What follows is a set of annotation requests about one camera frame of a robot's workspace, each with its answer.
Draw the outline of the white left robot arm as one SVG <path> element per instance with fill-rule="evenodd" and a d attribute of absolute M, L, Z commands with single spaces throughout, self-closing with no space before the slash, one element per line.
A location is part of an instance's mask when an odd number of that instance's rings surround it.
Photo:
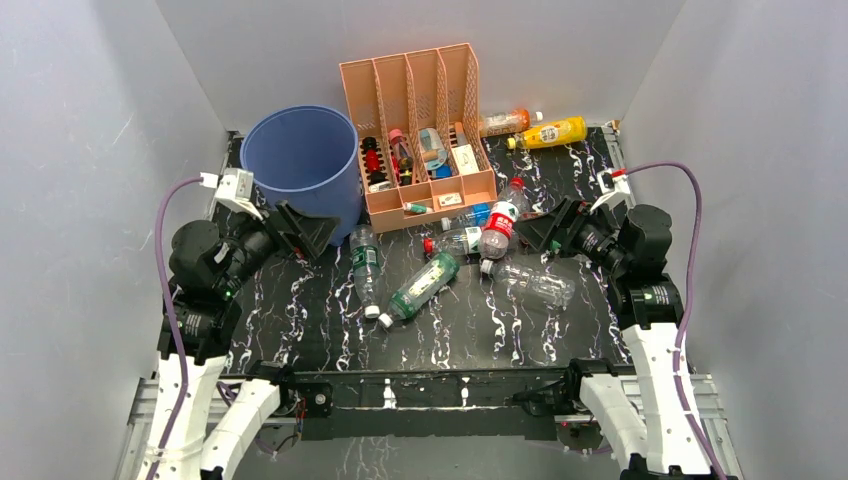
<path fill-rule="evenodd" d="M 158 391 L 141 479 L 229 479 L 263 423 L 306 402 L 290 367 L 258 365 L 223 418 L 207 428 L 242 314 L 238 291 L 275 256 L 320 256 L 340 225 L 337 217 L 306 215 L 285 201 L 235 217 L 228 233 L 210 220 L 195 220 L 172 237 Z"/>

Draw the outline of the clear bottle red label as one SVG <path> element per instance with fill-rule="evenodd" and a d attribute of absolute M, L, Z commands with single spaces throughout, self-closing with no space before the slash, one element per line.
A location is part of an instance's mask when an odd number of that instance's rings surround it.
<path fill-rule="evenodd" d="M 512 242 L 514 224 L 529 210 L 524 181 L 512 178 L 491 207 L 482 228 L 479 250 L 483 274 L 490 274 L 494 263 L 506 255 Z"/>

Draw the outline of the green plastic bottle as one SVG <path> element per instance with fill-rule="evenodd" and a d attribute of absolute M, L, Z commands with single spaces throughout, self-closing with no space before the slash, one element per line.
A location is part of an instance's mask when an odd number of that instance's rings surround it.
<path fill-rule="evenodd" d="M 385 312 L 378 323 L 385 329 L 395 323 L 411 319 L 442 287 L 458 273 L 460 265 L 455 257 L 440 252 L 408 279 L 390 297 Z"/>

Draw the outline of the clear bottle dark green label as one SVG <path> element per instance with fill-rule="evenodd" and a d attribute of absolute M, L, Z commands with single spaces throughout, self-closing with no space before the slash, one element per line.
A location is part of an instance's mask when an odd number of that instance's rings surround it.
<path fill-rule="evenodd" d="M 382 267 L 376 234 L 371 225 L 357 225 L 349 237 L 354 288 L 367 319 L 381 314 Z"/>

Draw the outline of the clear unlabelled plastic bottle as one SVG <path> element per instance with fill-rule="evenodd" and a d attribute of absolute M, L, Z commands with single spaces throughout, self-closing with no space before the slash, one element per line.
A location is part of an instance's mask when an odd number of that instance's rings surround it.
<path fill-rule="evenodd" d="M 576 291 L 570 279 L 514 261 L 485 259 L 480 263 L 480 271 L 511 293 L 529 294 L 562 309 L 568 306 Z"/>

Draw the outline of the clear bottle red cap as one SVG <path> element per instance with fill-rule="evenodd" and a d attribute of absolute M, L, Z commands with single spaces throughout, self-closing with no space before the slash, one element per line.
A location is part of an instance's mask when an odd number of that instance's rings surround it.
<path fill-rule="evenodd" d="M 481 237 L 480 227 L 453 229 L 433 238 L 425 238 L 423 249 L 427 255 L 441 252 L 450 253 L 453 256 L 478 254 Z"/>

